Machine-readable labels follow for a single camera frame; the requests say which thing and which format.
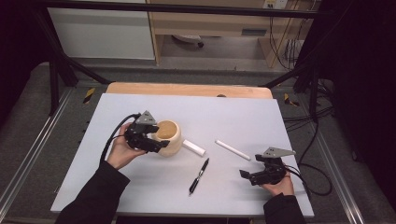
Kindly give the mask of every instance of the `white stick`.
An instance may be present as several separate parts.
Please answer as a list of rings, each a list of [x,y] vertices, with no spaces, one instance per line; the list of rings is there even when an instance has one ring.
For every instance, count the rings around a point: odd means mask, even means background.
[[[217,139],[217,140],[215,141],[215,143],[218,144],[218,145],[221,146],[221,147],[224,147],[224,148],[230,150],[231,152],[233,152],[233,153],[235,153],[236,155],[238,155],[238,156],[244,158],[245,160],[250,161],[250,157],[249,157],[247,154],[245,154],[245,153],[243,153],[243,152],[240,152],[240,151],[236,150],[236,149],[233,148],[233,147],[228,146],[227,144],[221,142],[220,140]]]
[[[194,143],[190,142],[187,139],[184,140],[183,146],[195,152],[196,154],[200,155],[201,157],[203,157],[205,154],[205,150],[203,148],[198,147],[197,145],[195,145]]]

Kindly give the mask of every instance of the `black pen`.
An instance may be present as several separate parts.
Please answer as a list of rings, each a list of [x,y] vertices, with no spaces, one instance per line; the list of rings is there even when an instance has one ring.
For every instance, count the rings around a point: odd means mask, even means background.
[[[205,161],[204,166],[201,168],[201,171],[199,172],[198,176],[194,179],[194,182],[192,183],[192,185],[190,187],[190,195],[194,192],[195,187],[197,187],[199,178],[201,178],[208,163],[209,163],[209,158],[207,158],[207,160]]]

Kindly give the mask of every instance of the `black sleeve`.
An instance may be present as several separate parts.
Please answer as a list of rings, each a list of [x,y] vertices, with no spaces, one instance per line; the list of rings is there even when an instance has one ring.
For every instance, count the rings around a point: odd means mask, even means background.
[[[129,181],[104,161],[77,198],[62,210],[56,224],[111,223]]]
[[[276,195],[264,205],[265,223],[301,224],[305,223],[303,213],[294,195]]]

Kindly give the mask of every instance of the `hand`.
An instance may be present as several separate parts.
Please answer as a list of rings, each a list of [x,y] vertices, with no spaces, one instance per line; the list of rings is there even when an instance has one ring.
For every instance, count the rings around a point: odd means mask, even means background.
[[[272,196],[276,196],[280,193],[283,193],[284,195],[294,195],[293,183],[291,182],[289,171],[286,172],[285,177],[283,177],[279,183],[275,185],[263,184],[261,187],[263,189],[268,189]]]
[[[126,143],[123,135],[130,124],[131,123],[127,123],[120,127],[119,135],[121,136],[114,140],[113,147],[111,148],[110,154],[107,158],[107,162],[117,170],[126,166],[134,158],[146,154],[145,150],[130,148]]]

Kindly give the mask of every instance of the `white tabletop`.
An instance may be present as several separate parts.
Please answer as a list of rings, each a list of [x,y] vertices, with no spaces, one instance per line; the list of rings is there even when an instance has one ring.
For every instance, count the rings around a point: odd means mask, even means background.
[[[128,115],[148,110],[157,120],[178,123],[185,139],[206,150],[203,158],[182,148],[175,156],[156,153],[138,157],[120,171],[131,179],[120,198],[120,215],[139,216],[262,216],[271,198],[266,190],[251,186],[239,170],[263,170],[254,160],[268,147],[291,150],[276,100],[103,94],[80,144],[52,212],[60,212],[78,195],[98,167],[106,140]],[[215,144],[219,139],[248,154],[247,161]],[[206,158],[210,162],[195,192],[189,187]],[[283,158],[297,167],[294,156]],[[291,176],[304,216],[314,215],[301,181]]]

